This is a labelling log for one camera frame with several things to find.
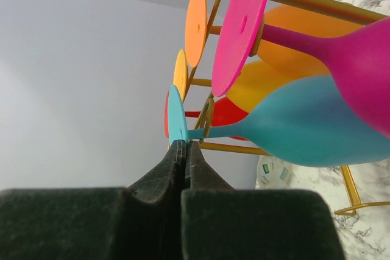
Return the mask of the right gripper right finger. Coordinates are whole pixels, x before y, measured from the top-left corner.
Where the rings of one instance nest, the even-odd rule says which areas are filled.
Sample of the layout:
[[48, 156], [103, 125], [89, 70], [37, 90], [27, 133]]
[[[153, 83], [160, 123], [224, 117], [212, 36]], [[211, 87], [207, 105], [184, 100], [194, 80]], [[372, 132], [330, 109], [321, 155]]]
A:
[[236, 190], [188, 146], [182, 192], [185, 259], [344, 259], [328, 205], [302, 189]]

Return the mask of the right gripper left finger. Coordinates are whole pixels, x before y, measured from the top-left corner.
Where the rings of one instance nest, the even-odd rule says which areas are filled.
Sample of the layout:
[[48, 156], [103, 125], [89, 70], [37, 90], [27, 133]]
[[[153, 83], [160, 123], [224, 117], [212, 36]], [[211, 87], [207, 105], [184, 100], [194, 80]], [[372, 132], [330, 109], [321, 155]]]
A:
[[128, 187], [1, 192], [2, 259], [181, 259], [186, 143]]

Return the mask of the teal wine glass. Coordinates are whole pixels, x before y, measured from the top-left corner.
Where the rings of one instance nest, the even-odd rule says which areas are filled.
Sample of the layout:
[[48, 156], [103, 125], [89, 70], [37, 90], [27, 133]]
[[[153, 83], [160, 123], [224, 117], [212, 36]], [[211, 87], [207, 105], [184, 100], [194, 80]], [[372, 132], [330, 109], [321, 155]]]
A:
[[283, 85], [244, 119], [211, 127], [207, 136], [239, 136], [272, 156], [308, 167], [364, 164], [389, 158], [389, 139], [347, 106], [330, 75]]

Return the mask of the magenta wine glass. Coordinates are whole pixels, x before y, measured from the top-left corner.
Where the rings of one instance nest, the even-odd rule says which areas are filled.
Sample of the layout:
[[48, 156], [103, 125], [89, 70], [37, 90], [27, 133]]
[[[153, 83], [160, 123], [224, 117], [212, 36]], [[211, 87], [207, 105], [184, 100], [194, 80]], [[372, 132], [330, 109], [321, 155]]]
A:
[[336, 38], [319, 38], [262, 23], [267, 0], [230, 0], [214, 57], [211, 90], [223, 96], [238, 78], [259, 30], [262, 39], [319, 59], [348, 106], [369, 126], [389, 136], [389, 18]]

